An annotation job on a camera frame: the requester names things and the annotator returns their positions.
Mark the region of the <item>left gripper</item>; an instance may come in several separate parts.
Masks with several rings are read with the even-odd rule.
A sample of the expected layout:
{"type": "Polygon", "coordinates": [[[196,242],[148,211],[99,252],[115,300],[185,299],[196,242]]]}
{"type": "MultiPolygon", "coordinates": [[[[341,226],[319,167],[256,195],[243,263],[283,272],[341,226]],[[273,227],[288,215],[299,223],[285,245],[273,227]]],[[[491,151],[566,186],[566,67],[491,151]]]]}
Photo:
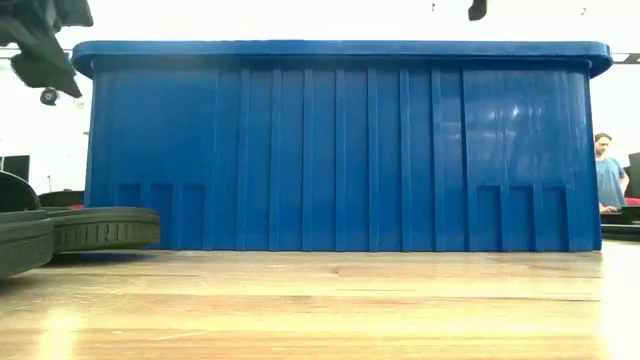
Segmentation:
{"type": "MultiPolygon", "coordinates": [[[[94,25],[88,0],[0,0],[0,18],[52,30],[94,25]]],[[[15,43],[22,52],[12,57],[12,69],[18,78],[30,88],[81,95],[75,70],[55,36],[34,36],[20,24],[0,24],[0,46],[15,43]]]]}

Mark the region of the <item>black slide sandal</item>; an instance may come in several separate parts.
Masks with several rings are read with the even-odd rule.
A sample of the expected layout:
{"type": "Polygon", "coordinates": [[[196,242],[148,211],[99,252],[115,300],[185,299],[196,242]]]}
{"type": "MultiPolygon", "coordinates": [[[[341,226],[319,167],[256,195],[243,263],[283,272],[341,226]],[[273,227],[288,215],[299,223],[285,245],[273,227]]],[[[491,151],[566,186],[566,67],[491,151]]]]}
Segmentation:
{"type": "Polygon", "coordinates": [[[0,280],[48,263],[54,224],[31,186],[0,171],[0,280]]]}
{"type": "Polygon", "coordinates": [[[95,207],[47,209],[54,224],[54,252],[142,248],[158,244],[161,218],[152,209],[95,207]]]}
{"type": "Polygon", "coordinates": [[[43,193],[39,195],[40,205],[47,208],[71,208],[81,209],[84,207],[84,191],[65,189],[43,193]]]}

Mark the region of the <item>small black monitor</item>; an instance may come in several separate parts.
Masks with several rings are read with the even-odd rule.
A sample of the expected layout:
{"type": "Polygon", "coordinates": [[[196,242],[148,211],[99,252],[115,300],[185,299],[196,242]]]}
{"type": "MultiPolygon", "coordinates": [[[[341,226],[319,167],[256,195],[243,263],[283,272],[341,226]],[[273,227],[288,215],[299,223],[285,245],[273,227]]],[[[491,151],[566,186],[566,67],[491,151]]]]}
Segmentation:
{"type": "Polygon", "coordinates": [[[628,176],[630,182],[627,189],[627,195],[633,198],[640,198],[640,152],[632,153],[628,158],[628,176]]]}

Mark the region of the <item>person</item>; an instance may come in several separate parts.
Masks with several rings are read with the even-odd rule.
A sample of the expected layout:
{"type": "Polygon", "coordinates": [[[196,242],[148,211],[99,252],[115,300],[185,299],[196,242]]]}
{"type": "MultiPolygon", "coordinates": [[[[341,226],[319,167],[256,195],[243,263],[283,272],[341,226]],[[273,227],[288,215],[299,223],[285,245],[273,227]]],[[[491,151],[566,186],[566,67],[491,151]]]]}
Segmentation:
{"type": "Polygon", "coordinates": [[[599,211],[612,213],[626,205],[624,193],[629,177],[617,160],[607,155],[612,137],[598,133],[594,137],[599,211]]]}

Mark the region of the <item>black desk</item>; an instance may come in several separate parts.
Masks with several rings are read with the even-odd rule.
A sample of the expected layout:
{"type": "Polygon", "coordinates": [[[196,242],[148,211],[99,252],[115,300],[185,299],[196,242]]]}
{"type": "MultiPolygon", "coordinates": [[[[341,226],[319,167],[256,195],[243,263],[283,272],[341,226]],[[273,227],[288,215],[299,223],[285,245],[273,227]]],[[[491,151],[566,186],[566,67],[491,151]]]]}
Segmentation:
{"type": "Polygon", "coordinates": [[[601,213],[600,219],[604,239],[640,242],[640,205],[601,213]]]}

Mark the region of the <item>black screen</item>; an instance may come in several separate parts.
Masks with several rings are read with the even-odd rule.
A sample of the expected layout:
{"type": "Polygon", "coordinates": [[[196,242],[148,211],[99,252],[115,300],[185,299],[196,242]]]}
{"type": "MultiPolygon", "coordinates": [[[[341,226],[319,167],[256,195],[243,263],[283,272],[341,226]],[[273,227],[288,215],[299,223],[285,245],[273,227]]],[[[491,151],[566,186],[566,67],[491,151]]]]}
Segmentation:
{"type": "Polygon", "coordinates": [[[30,156],[0,156],[0,170],[11,173],[28,182],[30,172],[30,156]]]}

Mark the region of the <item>blue plastic bin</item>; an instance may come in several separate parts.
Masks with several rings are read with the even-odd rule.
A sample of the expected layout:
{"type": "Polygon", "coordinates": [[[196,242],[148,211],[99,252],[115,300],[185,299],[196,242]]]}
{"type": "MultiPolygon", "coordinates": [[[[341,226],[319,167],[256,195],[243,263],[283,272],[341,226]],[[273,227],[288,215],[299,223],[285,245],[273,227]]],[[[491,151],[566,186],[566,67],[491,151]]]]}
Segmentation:
{"type": "Polygon", "coordinates": [[[601,42],[87,41],[85,202],[171,250],[600,248],[601,42]]]}

